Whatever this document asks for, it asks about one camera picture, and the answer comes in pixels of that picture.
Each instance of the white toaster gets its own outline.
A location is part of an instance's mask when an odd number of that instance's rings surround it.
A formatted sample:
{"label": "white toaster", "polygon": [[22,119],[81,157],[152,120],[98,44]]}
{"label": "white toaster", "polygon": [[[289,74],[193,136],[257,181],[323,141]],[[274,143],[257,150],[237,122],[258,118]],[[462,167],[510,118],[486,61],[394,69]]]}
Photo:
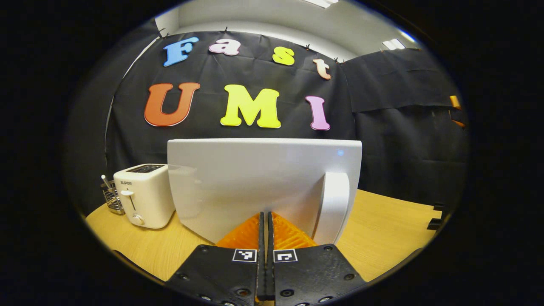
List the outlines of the white toaster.
{"label": "white toaster", "polygon": [[168,223],[175,210],[168,165],[141,164],[116,172],[113,179],[132,224],[160,229]]}

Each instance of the toaster knob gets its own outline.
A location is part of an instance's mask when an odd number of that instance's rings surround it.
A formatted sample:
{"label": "toaster knob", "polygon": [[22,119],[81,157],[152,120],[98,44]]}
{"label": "toaster knob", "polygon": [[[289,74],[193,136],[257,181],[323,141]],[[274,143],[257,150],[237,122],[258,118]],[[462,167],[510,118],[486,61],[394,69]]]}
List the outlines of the toaster knob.
{"label": "toaster knob", "polygon": [[132,219],[133,219],[134,221],[136,221],[137,224],[140,224],[140,225],[144,225],[144,224],[145,224],[144,218],[143,218],[142,216],[140,216],[140,215],[134,214],[134,215],[132,216]]}

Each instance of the white ceiling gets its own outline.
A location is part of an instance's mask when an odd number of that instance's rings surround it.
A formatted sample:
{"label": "white ceiling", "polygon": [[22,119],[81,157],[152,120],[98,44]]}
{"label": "white ceiling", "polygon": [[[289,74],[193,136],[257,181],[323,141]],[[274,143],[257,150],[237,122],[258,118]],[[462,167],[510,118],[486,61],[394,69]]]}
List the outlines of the white ceiling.
{"label": "white ceiling", "polygon": [[192,0],[177,11],[180,28],[205,23],[228,26],[227,21],[266,23],[311,34],[357,56],[386,50],[382,42],[393,38],[408,48],[421,48],[381,15],[350,0],[339,0],[326,9],[302,0]]}

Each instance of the foam letter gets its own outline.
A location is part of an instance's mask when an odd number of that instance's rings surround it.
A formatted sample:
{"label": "foam letter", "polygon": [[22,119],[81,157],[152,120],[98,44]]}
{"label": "foam letter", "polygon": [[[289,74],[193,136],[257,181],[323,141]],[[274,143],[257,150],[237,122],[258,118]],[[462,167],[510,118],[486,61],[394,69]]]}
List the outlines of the foam letter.
{"label": "foam letter", "polygon": [[295,52],[291,49],[285,47],[275,47],[274,54],[272,54],[272,59],[276,63],[291,66],[295,63],[295,59],[293,58],[294,55]]}
{"label": "foam letter", "polygon": [[216,41],[217,44],[211,45],[208,50],[210,50],[213,53],[224,53],[226,55],[234,56],[237,55],[238,48],[240,48],[241,44],[237,40],[233,39],[220,39]]}
{"label": "foam letter", "polygon": [[167,67],[187,59],[188,55],[183,54],[183,52],[191,52],[191,50],[193,50],[192,43],[195,43],[198,40],[198,37],[191,37],[164,47],[163,49],[166,50],[167,56],[167,60],[164,62],[164,66]]}
{"label": "foam letter", "polygon": [[172,84],[155,84],[149,87],[150,94],[144,110],[144,117],[147,123],[154,126],[172,126],[187,118],[189,110],[191,109],[193,94],[195,93],[195,90],[200,88],[200,84],[181,83],[179,86],[181,96],[177,110],[171,114],[165,114],[163,113],[164,98],[172,87]]}
{"label": "foam letter", "polygon": [[314,130],[327,131],[331,126],[327,123],[325,119],[325,113],[323,112],[323,98],[315,96],[307,96],[306,101],[310,103],[312,107],[312,124],[310,126]]}
{"label": "foam letter", "polygon": [[276,110],[276,98],[280,96],[280,93],[276,90],[265,88],[255,100],[242,85],[230,84],[225,86],[225,90],[228,92],[228,101],[226,114],[220,121],[222,125],[239,126],[242,123],[238,117],[238,109],[240,109],[247,125],[252,125],[257,114],[261,112],[261,117],[257,120],[258,126],[269,128],[281,126]]}
{"label": "foam letter", "polygon": [[329,68],[329,65],[325,64],[324,60],[316,58],[313,60],[313,62],[317,64],[317,73],[319,73],[322,78],[331,79],[331,75],[329,75],[325,70],[325,68]]}

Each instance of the orange soft pad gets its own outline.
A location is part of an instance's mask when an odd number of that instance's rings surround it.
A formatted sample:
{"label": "orange soft pad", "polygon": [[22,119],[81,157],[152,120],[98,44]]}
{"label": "orange soft pad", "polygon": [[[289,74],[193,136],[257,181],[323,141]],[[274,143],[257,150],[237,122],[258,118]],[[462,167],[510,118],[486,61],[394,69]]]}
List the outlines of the orange soft pad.
{"label": "orange soft pad", "polygon": [[274,223],[274,249],[300,249],[315,247],[317,244],[305,232],[298,229],[277,213],[272,212]]}
{"label": "orange soft pad", "polygon": [[233,229],[216,246],[231,249],[259,249],[259,213]]}

